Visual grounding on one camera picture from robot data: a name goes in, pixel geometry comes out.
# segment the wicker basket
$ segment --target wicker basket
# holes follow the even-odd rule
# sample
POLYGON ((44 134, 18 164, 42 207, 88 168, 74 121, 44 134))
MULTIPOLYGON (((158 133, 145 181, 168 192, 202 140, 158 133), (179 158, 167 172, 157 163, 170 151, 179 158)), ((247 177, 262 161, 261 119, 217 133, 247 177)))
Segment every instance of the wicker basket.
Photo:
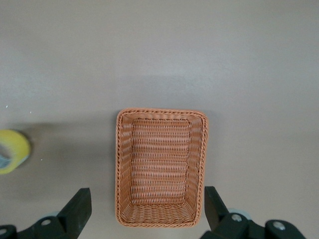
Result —
POLYGON ((176 228, 199 221, 207 133, 207 118, 198 111, 128 108, 119 113, 119 223, 176 228))

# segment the woven wicker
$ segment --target woven wicker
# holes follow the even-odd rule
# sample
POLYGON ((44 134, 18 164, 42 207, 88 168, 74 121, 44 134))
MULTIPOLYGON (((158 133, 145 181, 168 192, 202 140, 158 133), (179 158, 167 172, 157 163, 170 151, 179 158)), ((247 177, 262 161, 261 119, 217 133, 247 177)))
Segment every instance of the woven wicker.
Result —
POLYGON ((200 218, 208 121, 198 111, 129 108, 116 127, 115 214, 130 227, 200 218))

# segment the black bracket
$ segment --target black bracket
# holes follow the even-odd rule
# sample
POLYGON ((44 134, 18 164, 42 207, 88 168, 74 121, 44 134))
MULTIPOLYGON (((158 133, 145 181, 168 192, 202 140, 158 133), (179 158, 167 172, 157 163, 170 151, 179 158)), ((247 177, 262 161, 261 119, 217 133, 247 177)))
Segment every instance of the black bracket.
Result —
POLYGON ((92 213, 91 192, 81 188, 56 217, 45 217, 28 229, 0 226, 0 239, 76 239, 92 213))
POLYGON ((215 187, 205 187, 205 214, 211 231, 201 239, 306 239, 291 223, 269 220, 265 227, 229 213, 215 187))

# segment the silver bolt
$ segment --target silver bolt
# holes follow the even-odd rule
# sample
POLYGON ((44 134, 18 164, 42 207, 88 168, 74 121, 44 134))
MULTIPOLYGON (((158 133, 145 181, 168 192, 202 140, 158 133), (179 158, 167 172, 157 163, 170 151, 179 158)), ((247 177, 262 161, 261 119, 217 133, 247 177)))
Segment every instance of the silver bolt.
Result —
POLYGON ((41 226, 46 226, 46 225, 49 225, 51 223, 51 220, 50 219, 47 219, 47 220, 44 220, 42 223, 41 223, 41 226))
POLYGON ((278 230, 281 230, 281 231, 283 231, 283 230, 286 229, 285 225, 282 224, 281 222, 274 222, 274 223, 273 223, 273 226, 274 226, 275 228, 277 228, 278 230))
POLYGON ((238 214, 233 214, 231 216, 232 220, 236 221, 236 222, 241 222, 243 219, 241 218, 241 216, 239 216, 238 214))
POLYGON ((6 234, 6 232, 7 232, 7 229, 5 228, 0 229, 0 235, 6 234))

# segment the yellow tape roll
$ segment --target yellow tape roll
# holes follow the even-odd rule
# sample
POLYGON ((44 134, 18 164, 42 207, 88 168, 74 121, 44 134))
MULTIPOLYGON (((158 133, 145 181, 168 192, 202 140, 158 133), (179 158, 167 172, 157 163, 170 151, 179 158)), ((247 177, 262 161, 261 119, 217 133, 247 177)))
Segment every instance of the yellow tape roll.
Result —
POLYGON ((0 145, 9 154, 9 158, 0 154, 0 174, 13 171, 29 157, 31 152, 31 146, 27 138, 10 129, 0 130, 0 145))

